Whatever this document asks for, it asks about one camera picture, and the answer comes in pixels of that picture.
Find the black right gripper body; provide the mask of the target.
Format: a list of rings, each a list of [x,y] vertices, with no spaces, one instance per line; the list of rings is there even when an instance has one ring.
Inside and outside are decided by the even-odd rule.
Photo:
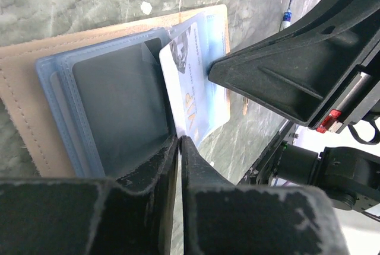
[[[379,0],[327,2],[327,20],[311,34],[311,84],[322,100],[308,127],[340,133],[379,114]]]

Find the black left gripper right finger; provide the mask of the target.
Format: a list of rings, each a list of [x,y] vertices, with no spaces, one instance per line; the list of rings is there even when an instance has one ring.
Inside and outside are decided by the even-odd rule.
[[[349,253],[322,190],[232,184],[180,142],[185,254]]]

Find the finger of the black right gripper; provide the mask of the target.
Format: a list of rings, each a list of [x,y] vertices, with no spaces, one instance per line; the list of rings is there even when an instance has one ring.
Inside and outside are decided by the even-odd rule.
[[[208,77],[295,123],[314,127],[360,50],[358,31],[331,25],[220,60]]]
[[[354,0],[320,0],[304,17],[279,32],[280,36],[299,36],[344,11]]]

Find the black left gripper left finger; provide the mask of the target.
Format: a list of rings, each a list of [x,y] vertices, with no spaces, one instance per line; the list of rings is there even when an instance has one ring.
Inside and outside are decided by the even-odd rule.
[[[178,139],[111,178],[2,178],[2,254],[169,254]]]

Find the silver VIP card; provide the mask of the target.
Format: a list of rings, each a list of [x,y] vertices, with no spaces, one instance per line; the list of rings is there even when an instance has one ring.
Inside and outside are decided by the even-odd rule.
[[[208,79],[212,58],[223,53],[223,43],[209,43],[206,26],[197,22],[159,53],[176,133],[195,145],[230,119],[226,89]]]

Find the beige leather card holder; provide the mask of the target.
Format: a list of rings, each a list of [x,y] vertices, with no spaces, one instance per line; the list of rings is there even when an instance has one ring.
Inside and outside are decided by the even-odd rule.
[[[228,29],[227,6],[220,4],[1,48],[1,99],[42,177],[70,178],[75,172],[37,77],[35,61],[152,28],[169,28],[200,12],[220,14],[222,28]]]

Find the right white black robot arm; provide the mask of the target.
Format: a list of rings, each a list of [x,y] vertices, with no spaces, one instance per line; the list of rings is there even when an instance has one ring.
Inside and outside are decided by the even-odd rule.
[[[319,133],[379,117],[379,0],[321,0],[265,40],[212,63],[211,82]],[[336,208],[369,214],[379,203],[379,157],[355,148],[321,153],[277,133],[243,183],[274,177],[322,189]]]

